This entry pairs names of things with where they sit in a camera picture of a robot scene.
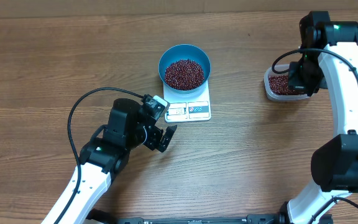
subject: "plastic container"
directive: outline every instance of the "plastic container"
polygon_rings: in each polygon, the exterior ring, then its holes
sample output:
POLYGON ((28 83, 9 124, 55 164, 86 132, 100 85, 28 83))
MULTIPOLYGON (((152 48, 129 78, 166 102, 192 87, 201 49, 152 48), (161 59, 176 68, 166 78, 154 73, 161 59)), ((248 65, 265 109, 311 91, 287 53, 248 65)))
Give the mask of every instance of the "plastic container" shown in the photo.
MULTIPOLYGON (((283 71, 290 67, 289 64, 286 65, 276 65, 277 71, 283 71)), ((285 74, 276 74, 272 71, 272 68, 268 68, 268 70, 265 73, 265 89, 266 89, 266 96, 268 99, 272 101, 293 101, 293 100, 304 100, 309 98, 307 94, 302 95, 277 95, 275 94, 272 89, 270 89, 269 85, 269 77, 279 76, 279 75, 285 75, 285 74)))
POLYGON ((158 64, 158 72, 160 74, 161 81, 166 85, 171 91, 175 93, 180 94, 190 94, 197 92, 198 90, 204 89, 205 84, 208 81, 209 74, 211 73, 211 62, 209 61, 208 56, 206 55, 203 50, 201 50, 199 47, 196 47, 194 45, 190 44, 180 44, 171 47, 168 49, 160 59, 160 63, 158 64), (165 70, 172 64, 179 60, 186 60, 190 59, 195 62, 197 62, 199 65, 201 65, 201 68, 204 71, 204 81, 203 84, 201 84, 199 87, 194 88, 192 90, 177 90, 172 87, 170 87, 165 82, 165 70))

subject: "beans in container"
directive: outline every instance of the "beans in container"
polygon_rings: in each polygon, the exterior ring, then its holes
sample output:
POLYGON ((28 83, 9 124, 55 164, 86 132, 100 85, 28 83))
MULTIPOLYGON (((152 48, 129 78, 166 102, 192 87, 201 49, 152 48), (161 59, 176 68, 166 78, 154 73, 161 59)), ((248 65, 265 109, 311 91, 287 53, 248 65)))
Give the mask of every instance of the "beans in container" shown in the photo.
POLYGON ((203 84, 204 71, 197 62, 187 59, 172 63, 165 70, 165 83, 177 90, 192 90, 203 84))
POLYGON ((305 94, 299 90, 290 90, 288 88, 288 75, 271 76, 268 78, 268 84, 272 92, 276 95, 302 95, 305 94))

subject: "wooden table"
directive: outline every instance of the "wooden table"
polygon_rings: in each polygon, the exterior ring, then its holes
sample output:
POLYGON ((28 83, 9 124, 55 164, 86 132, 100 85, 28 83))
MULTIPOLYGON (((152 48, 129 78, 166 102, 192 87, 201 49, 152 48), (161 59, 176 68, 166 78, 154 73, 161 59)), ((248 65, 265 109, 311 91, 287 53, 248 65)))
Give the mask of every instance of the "wooden table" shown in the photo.
MULTIPOLYGON (((211 59, 211 121, 179 124, 163 154, 137 148, 95 207, 144 218, 277 212, 311 179, 311 155, 333 132, 326 90, 273 103, 262 83, 272 62, 299 46, 307 13, 0 20, 0 223, 40 223, 63 192, 75 167, 67 116, 82 94, 115 86, 162 95, 158 60, 182 43, 211 59)), ((358 21, 358 11, 331 18, 358 21)), ((117 97, 130 98, 104 92, 81 103, 72 121, 78 150, 117 97)), ((350 198, 358 203, 358 194, 350 198)), ((358 223, 349 205, 331 213, 336 223, 358 223)))

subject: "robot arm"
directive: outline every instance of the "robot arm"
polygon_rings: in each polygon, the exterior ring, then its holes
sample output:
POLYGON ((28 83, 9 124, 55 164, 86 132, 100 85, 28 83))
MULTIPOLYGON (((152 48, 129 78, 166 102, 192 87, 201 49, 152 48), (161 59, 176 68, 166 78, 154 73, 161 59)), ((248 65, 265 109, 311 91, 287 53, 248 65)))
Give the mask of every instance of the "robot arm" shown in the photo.
MULTIPOLYGON (((300 22, 301 49, 337 53, 358 72, 358 24, 331 22, 327 12, 310 12, 300 22)), ((337 57, 305 52, 289 69, 289 87, 308 95, 327 88, 333 108, 334 138, 311 160, 313 180, 286 207, 287 223, 319 223, 334 205, 333 197, 358 193, 358 84, 352 70, 337 57)))
MULTIPOLYGON (((158 96, 145 95, 142 106, 130 99, 117 99, 107 125, 102 125, 92 135, 80 153, 81 184, 78 193, 59 223, 83 223, 87 214, 110 187, 115 177, 125 168, 130 151, 140 144, 164 152, 177 126, 163 130, 155 127, 169 103, 158 96), (103 131, 103 137, 97 138, 103 131)), ((73 177, 53 206, 43 224, 55 223, 73 193, 78 177, 75 167, 73 177)))

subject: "blue bowl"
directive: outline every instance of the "blue bowl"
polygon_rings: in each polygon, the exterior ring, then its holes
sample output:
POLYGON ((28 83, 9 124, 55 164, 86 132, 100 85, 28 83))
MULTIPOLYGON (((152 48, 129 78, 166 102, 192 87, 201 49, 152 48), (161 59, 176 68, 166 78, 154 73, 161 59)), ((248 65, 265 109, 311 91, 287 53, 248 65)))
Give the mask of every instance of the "blue bowl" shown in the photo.
POLYGON ((176 93, 181 93, 181 94, 194 93, 197 90, 199 90, 202 86, 204 86, 205 83, 208 81, 209 74, 211 73, 211 62, 209 61, 209 58, 206 55, 206 53, 203 52, 203 50, 201 50, 200 48, 198 48, 194 45, 190 45, 190 44, 180 44, 180 45, 171 47, 161 56, 160 63, 158 64, 158 72, 160 74, 161 80, 172 91, 174 91, 176 93), (190 60, 197 62, 199 65, 201 65, 201 68, 204 71, 203 84, 201 84, 199 87, 192 89, 192 90, 177 90, 177 89, 170 87, 165 82, 166 69, 172 63, 177 62, 181 59, 183 59, 183 60, 190 59, 190 60))

